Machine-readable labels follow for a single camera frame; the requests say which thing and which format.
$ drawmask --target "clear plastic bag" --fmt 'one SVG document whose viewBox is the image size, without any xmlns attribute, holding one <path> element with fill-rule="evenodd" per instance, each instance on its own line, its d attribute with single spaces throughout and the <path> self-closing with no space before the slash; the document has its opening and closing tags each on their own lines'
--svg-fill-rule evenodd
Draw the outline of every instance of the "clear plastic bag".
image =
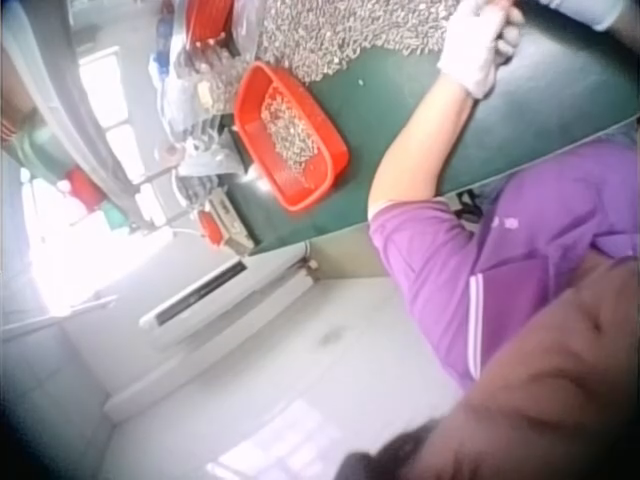
<svg viewBox="0 0 640 480">
<path fill-rule="evenodd" d="M 192 138 L 187 141 L 187 154 L 178 166 L 178 175 L 206 177 L 224 173 L 245 173 L 240 154 L 228 130 L 225 130 L 213 145 L 207 146 Z"/>
<path fill-rule="evenodd" d="M 215 42 L 203 42 L 175 57 L 159 93 L 158 110 L 174 140 L 194 125 L 233 112 L 242 77 L 249 66 Z"/>
<path fill-rule="evenodd" d="M 235 0 L 233 4 L 231 35 L 240 54 L 248 60 L 256 58 L 266 2 L 267 0 Z"/>
</svg>

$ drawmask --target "person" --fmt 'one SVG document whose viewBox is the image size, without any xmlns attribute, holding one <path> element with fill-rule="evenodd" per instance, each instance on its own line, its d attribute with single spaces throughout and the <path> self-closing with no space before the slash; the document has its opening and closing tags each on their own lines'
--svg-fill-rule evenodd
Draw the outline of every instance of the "person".
<svg viewBox="0 0 640 480">
<path fill-rule="evenodd" d="M 640 52 L 640 7 L 637 0 L 537 0 L 584 23 L 598 32 L 609 32 Z"/>
<path fill-rule="evenodd" d="M 377 454 L 349 455 L 336 480 L 640 478 L 633 150 L 590 142 L 516 174 L 475 235 L 435 199 L 474 99 L 493 88 L 522 21 L 508 0 L 461 2 L 442 75 L 369 199 L 385 265 L 467 392 Z"/>
<path fill-rule="evenodd" d="M 568 9 L 594 3 L 554 5 L 599 29 L 615 23 L 605 9 L 608 20 L 599 23 Z M 498 69 L 515 54 L 523 23 L 513 0 L 460 3 L 441 75 L 389 147 L 369 194 L 371 239 L 463 389 L 589 265 L 638 256 L 637 156 L 623 145 L 591 141 L 515 174 L 475 234 L 436 198 L 446 159 L 475 102 L 490 94 Z"/>
<path fill-rule="evenodd" d="M 349 455 L 336 480 L 640 478 L 638 265 L 600 260 L 450 414 Z"/>
</svg>

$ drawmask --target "white floor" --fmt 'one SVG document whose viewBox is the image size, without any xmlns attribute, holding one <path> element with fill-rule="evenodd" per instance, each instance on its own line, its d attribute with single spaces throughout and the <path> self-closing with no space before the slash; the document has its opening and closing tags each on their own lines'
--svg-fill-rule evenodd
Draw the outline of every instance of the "white floor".
<svg viewBox="0 0 640 480">
<path fill-rule="evenodd" d="M 116 428 L 113 479 L 329 479 L 348 452 L 446 412 L 460 392 L 386 278 L 314 286 L 264 331 Z"/>
</svg>

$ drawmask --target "table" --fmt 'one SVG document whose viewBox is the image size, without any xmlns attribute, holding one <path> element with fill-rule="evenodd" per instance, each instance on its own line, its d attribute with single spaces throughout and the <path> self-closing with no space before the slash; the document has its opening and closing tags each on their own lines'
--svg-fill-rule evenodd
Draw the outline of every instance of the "table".
<svg viewBox="0 0 640 480">
<path fill-rule="evenodd" d="M 500 70 L 495 92 L 473 112 L 443 175 L 442 194 L 526 166 L 638 112 L 631 51 L 556 12 L 525 7 L 521 47 Z M 310 86 L 349 146 L 350 165 L 325 200 L 300 214 L 287 213 L 255 183 L 231 184 L 228 195 L 258 244 L 253 253 L 366 221 L 378 163 L 437 77 L 437 58 L 369 50 Z"/>
</svg>

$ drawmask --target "hand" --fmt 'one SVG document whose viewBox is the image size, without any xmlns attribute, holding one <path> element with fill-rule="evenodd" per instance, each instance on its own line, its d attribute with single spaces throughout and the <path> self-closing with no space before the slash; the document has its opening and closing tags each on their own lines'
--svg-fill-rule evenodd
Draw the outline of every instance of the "hand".
<svg viewBox="0 0 640 480">
<path fill-rule="evenodd" d="M 493 88 L 498 66 L 520 43 L 524 17 L 513 0 L 462 0 L 449 20 L 438 68 L 477 99 Z"/>
<path fill-rule="evenodd" d="M 594 30 L 608 30 L 622 13 L 628 0 L 538 0 Z"/>
</svg>

